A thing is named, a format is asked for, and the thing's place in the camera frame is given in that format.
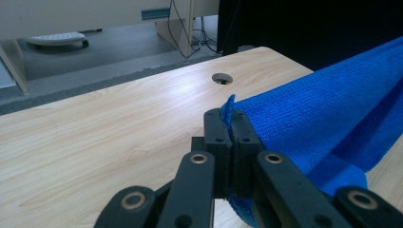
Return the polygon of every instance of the screw hole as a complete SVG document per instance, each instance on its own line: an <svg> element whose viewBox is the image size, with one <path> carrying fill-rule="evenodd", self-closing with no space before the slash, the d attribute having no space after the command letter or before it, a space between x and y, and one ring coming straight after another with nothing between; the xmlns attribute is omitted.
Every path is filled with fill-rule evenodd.
<svg viewBox="0 0 403 228"><path fill-rule="evenodd" d="M268 154L264 158L270 163L282 163L282 157L277 154Z"/></svg>
<svg viewBox="0 0 403 228"><path fill-rule="evenodd" d="M351 191L347 197L356 206L367 210L374 210L378 207L376 200L363 192Z"/></svg>
<svg viewBox="0 0 403 228"><path fill-rule="evenodd" d="M121 206L126 210L132 210L141 207L145 203L145 194L142 192L132 192L122 199Z"/></svg>
<svg viewBox="0 0 403 228"><path fill-rule="evenodd" d="M203 155L203 154L196 154L190 157L190 160L193 163L205 163L207 162L207 156Z"/></svg>

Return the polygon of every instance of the blue cloth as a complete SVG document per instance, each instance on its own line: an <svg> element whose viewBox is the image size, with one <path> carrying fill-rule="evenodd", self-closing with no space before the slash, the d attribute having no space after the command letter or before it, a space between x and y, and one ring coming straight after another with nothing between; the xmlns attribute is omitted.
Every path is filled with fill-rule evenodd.
<svg viewBox="0 0 403 228"><path fill-rule="evenodd" d="M403 132L403 37L287 85L222 107L244 112L268 150L286 154L321 191L366 187ZM228 199L250 225L249 199Z"/></svg>

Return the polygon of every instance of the wooden table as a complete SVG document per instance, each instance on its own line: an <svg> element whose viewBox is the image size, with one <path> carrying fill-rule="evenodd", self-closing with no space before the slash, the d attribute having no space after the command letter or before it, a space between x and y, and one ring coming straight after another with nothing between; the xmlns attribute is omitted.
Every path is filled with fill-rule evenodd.
<svg viewBox="0 0 403 228"><path fill-rule="evenodd" d="M219 85L223 72L234 82ZM202 115L311 72L256 48L0 117L0 227L92 227L112 196L172 180ZM402 138L369 175L402 210ZM216 227L246 227L216 201Z"/></svg>

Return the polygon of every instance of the gray floor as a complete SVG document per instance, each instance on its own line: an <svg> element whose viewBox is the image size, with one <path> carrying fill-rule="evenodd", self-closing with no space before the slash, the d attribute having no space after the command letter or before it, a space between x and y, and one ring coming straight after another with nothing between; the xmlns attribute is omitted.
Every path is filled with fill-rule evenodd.
<svg viewBox="0 0 403 228"><path fill-rule="evenodd" d="M217 20L217 16L204 17L205 30L213 39L217 37ZM200 27L201 19L196 18L194 29ZM1 88L0 105L94 84L145 69L185 63L206 55L219 56L207 47L202 47L190 58L183 58L157 34L154 23L103 28L101 32L92 30L84 31L83 34L89 41L87 48L77 43L37 49L25 40L19 40L25 57L29 93L23 94L18 86ZM200 37L201 34L195 30L194 36Z"/></svg>

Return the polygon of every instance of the gray carpet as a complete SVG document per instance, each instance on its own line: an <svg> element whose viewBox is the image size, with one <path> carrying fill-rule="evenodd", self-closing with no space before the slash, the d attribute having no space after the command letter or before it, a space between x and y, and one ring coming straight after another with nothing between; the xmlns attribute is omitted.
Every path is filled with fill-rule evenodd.
<svg viewBox="0 0 403 228"><path fill-rule="evenodd" d="M206 32L215 38L217 16L204 19ZM200 27L197 18L194 29ZM203 47L190 58L183 58L158 35L153 23L83 34L89 41L87 48L77 43L37 49L26 40L19 40L29 93L24 94L18 86L1 88L0 115L220 57Z"/></svg>

